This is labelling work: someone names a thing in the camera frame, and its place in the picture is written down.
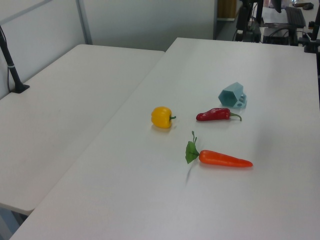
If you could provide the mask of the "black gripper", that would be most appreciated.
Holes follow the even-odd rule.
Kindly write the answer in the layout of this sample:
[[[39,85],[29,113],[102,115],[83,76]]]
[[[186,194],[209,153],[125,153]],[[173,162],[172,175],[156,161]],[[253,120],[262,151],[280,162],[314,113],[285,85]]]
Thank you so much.
[[[235,34],[235,41],[236,42],[247,42],[248,41],[248,28],[247,23],[250,17],[251,12],[251,4],[249,0],[242,0],[242,6],[238,12],[238,18],[236,23],[236,34]]]

